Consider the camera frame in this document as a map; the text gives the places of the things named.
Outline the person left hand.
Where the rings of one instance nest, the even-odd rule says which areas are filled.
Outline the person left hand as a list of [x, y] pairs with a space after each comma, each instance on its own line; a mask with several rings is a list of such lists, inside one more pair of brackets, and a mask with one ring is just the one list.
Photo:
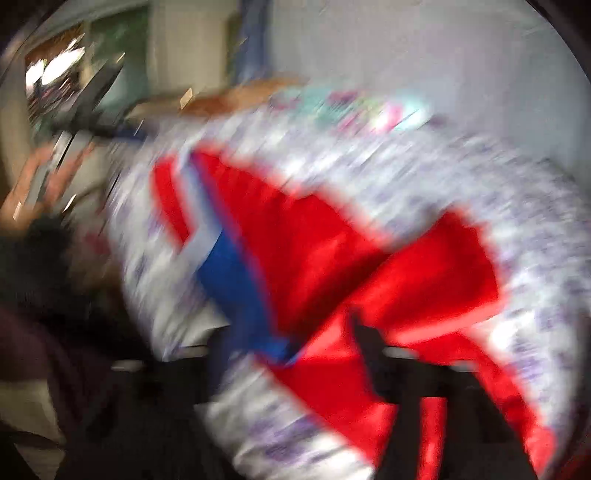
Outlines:
[[58, 209], [63, 212], [65, 207], [70, 207], [82, 198], [83, 195], [78, 193], [71, 195], [67, 201], [63, 199], [80, 167], [94, 149], [95, 144], [90, 142], [73, 159], [50, 171], [44, 193], [34, 203], [29, 203], [27, 200], [31, 196], [34, 177], [50, 163], [54, 150], [52, 143], [36, 148], [25, 161], [16, 183], [1, 206], [1, 236], [23, 235], [34, 220], [44, 214], [56, 213]]

